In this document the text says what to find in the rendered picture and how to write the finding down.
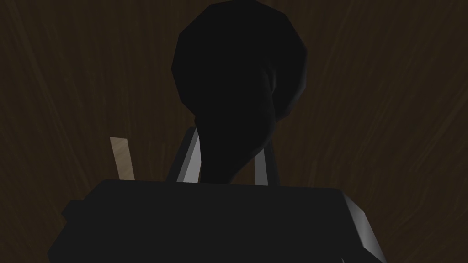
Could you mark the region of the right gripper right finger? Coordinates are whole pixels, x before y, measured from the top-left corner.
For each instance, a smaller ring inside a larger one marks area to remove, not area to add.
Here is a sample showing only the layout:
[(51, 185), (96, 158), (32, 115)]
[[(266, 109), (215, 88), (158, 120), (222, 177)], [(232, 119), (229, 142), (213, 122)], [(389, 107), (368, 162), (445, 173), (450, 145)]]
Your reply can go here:
[(280, 180), (273, 143), (269, 142), (254, 158), (255, 185), (279, 186)]

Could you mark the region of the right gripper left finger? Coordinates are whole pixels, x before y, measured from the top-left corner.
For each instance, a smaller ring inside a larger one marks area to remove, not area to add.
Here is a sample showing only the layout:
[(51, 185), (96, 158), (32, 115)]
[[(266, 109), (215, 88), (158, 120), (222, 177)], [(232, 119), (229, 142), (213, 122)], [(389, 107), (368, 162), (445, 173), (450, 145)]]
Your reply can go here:
[(197, 129), (193, 126), (187, 129), (180, 143), (166, 181), (198, 183), (200, 167), (200, 140)]

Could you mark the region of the black round door knob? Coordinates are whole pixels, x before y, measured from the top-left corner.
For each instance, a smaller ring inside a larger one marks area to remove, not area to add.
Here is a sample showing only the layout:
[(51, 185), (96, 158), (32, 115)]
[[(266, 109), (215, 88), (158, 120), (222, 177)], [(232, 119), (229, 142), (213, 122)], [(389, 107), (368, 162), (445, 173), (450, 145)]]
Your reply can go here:
[(229, 184), (304, 92), (307, 49), (284, 13), (231, 0), (208, 6), (179, 34), (171, 71), (195, 117), (200, 182)]

